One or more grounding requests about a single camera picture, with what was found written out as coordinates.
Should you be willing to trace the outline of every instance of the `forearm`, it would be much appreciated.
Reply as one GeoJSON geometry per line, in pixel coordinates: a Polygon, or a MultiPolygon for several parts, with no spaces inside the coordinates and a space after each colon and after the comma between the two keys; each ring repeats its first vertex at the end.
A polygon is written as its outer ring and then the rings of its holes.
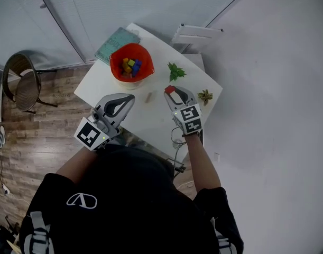
{"type": "Polygon", "coordinates": [[[57,174],[65,176],[77,184],[96,158],[95,152],[83,147],[57,171],[57,174]]]}
{"type": "Polygon", "coordinates": [[[197,192],[201,189],[221,187],[219,176],[209,159],[200,138],[196,135],[185,136],[192,166],[193,180],[197,192]]]}

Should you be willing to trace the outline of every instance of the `round chair seat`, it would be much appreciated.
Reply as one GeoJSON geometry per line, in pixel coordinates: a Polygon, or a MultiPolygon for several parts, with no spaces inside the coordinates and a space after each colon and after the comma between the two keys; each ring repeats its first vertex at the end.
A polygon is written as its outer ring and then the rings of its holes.
{"type": "Polygon", "coordinates": [[[32,71],[25,74],[19,81],[15,92],[15,103],[19,110],[28,111],[35,103],[40,94],[40,89],[32,71]]]}

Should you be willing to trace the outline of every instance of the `shoe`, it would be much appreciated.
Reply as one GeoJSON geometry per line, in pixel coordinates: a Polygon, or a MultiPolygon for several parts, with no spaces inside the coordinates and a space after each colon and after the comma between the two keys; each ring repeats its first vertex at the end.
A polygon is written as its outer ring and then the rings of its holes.
{"type": "Polygon", "coordinates": [[[2,135],[3,135],[3,145],[5,144],[5,129],[4,129],[4,127],[3,126],[1,126],[1,133],[2,133],[2,135]]]}

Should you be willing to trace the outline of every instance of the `wicker chair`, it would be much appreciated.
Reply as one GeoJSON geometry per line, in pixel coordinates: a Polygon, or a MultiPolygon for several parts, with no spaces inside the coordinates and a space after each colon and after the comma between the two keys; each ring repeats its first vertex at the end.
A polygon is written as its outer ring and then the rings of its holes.
{"type": "Polygon", "coordinates": [[[17,108],[23,112],[35,114],[35,112],[30,111],[30,109],[37,102],[58,107],[55,104],[45,103],[39,99],[41,89],[41,80],[39,74],[53,71],[56,70],[35,70],[32,62],[24,53],[16,53],[9,58],[5,65],[2,81],[3,91],[5,95],[10,98],[10,100],[15,102],[17,108]],[[21,73],[29,69],[29,72],[23,76],[21,75],[21,73]],[[21,78],[17,85],[15,95],[13,95],[13,93],[10,91],[7,82],[10,70],[21,78]]]}

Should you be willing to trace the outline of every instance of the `green plant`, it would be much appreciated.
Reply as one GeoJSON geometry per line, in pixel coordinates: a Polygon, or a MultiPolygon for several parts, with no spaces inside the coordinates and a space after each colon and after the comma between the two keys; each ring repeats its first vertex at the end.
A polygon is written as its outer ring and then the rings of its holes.
{"type": "Polygon", "coordinates": [[[186,74],[182,68],[178,68],[175,63],[168,62],[168,67],[171,70],[170,81],[177,80],[178,77],[184,77],[186,74]]]}
{"type": "Polygon", "coordinates": [[[213,93],[209,93],[208,89],[203,90],[202,93],[198,93],[198,97],[203,100],[204,106],[208,104],[210,99],[213,99],[213,93]]]}

